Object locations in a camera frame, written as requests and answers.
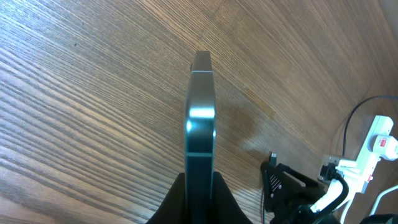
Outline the blue Galaxy smartphone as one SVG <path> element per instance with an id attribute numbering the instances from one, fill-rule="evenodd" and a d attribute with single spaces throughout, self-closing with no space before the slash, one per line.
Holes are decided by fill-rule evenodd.
<path id="1" fill-rule="evenodd" d="M 211 54 L 197 51 L 190 69 L 184 121 L 185 201 L 189 223 L 208 223 L 216 136 Z"/>

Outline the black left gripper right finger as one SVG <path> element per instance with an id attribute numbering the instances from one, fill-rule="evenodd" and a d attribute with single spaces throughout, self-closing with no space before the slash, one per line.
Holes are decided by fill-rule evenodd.
<path id="1" fill-rule="evenodd" d="M 219 172 L 213 174 L 212 223 L 251 224 Z"/>

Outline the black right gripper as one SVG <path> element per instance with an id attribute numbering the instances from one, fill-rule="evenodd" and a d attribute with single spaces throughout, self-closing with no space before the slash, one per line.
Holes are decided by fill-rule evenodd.
<path id="1" fill-rule="evenodd" d="M 292 175 L 305 184 L 306 187 L 283 187 L 286 183 L 284 172 Z M 338 224 L 332 213 L 321 216 L 316 221 L 317 213 L 310 207 L 325 195 L 324 189 L 317 188 L 319 183 L 282 163 L 273 166 L 265 161 L 261 164 L 264 200 L 266 212 L 274 214 L 271 224 L 288 223 L 321 223 Z"/>

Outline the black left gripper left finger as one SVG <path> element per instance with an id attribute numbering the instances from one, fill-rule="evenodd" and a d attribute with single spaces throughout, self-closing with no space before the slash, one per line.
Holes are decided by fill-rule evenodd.
<path id="1" fill-rule="evenodd" d="M 185 206 L 185 174 L 180 173 L 147 224 L 183 224 L 187 216 Z"/>

